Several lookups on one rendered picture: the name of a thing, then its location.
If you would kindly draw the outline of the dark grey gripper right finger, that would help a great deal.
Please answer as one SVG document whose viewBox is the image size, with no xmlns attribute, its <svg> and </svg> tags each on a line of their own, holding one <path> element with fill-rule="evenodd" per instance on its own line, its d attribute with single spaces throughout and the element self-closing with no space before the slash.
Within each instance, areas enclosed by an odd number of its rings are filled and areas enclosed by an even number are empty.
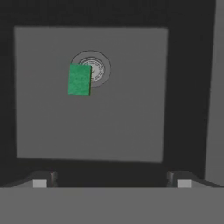
<svg viewBox="0 0 224 224">
<path fill-rule="evenodd" d="M 221 185 L 198 178 L 189 171 L 168 171 L 167 186 L 171 188 L 221 188 Z"/>
</svg>

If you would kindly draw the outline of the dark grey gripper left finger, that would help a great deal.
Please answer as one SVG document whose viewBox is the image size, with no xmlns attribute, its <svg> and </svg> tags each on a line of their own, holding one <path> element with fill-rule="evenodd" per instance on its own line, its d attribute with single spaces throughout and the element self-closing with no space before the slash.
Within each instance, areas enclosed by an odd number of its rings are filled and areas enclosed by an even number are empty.
<svg viewBox="0 0 224 224">
<path fill-rule="evenodd" d="M 29 176 L 3 185 L 3 188 L 52 188 L 57 187 L 56 171 L 35 171 Z"/>
</svg>

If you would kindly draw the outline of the grey sink basin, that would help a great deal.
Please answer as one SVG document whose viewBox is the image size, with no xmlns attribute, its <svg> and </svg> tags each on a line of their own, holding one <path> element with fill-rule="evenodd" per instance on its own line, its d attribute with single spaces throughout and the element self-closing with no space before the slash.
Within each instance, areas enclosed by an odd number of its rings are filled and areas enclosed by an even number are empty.
<svg viewBox="0 0 224 224">
<path fill-rule="evenodd" d="M 102 161 L 163 158 L 168 31 L 156 28 L 17 28 L 17 155 Z M 68 93 L 83 51 L 103 53 L 109 79 Z"/>
</svg>

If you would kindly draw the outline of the green sponge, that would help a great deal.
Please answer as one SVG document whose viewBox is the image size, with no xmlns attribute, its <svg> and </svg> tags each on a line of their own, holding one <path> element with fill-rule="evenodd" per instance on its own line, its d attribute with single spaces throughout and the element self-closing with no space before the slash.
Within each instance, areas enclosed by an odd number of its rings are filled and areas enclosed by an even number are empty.
<svg viewBox="0 0 224 224">
<path fill-rule="evenodd" d="M 70 95 L 90 95 L 91 66 L 71 64 L 69 69 L 68 93 Z"/>
</svg>

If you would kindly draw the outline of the round metal sink drain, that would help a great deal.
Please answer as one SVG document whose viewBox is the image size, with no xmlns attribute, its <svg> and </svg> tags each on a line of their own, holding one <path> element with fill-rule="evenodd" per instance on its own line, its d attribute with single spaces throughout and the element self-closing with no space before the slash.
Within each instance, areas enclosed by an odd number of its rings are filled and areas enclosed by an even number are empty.
<svg viewBox="0 0 224 224">
<path fill-rule="evenodd" d="M 73 57 L 72 63 L 92 67 L 92 88 L 98 88 L 103 85 L 111 75 L 111 63 L 109 59 L 101 52 L 90 50 L 79 52 Z"/>
</svg>

